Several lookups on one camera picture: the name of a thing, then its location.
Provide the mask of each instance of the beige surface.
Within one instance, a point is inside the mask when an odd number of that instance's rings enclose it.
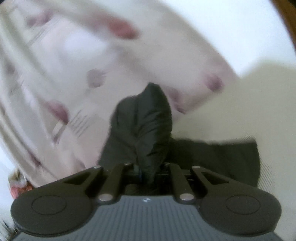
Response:
[[[296,70],[263,64],[174,125],[175,137],[255,137],[263,168],[259,187],[282,205],[276,233],[296,238]]]

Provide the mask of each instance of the silver pin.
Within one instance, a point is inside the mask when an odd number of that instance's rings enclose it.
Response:
[[[180,199],[182,201],[191,201],[191,200],[194,199],[194,196],[192,194],[190,194],[190,193],[183,193],[183,194],[180,195]]]
[[[113,199],[113,196],[109,193],[104,193],[99,196],[101,202],[109,202]]]

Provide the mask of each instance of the dark fabric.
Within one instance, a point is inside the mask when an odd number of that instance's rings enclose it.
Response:
[[[207,144],[171,137],[172,117],[166,96],[156,84],[149,84],[137,96],[123,99],[111,118],[110,135],[99,161],[105,169],[120,163],[140,166],[143,183],[153,183],[160,165],[193,165],[237,181],[257,186],[260,159],[254,140]]]

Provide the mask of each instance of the wrinkled black fabric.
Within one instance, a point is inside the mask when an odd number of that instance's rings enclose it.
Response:
[[[202,166],[237,181],[257,186],[260,159],[254,140],[245,143],[207,144],[171,137],[172,117],[166,96],[150,83],[137,96],[123,99],[111,118],[109,138],[100,165],[112,169],[120,163],[138,164],[145,184],[152,184],[160,165],[182,169]]]

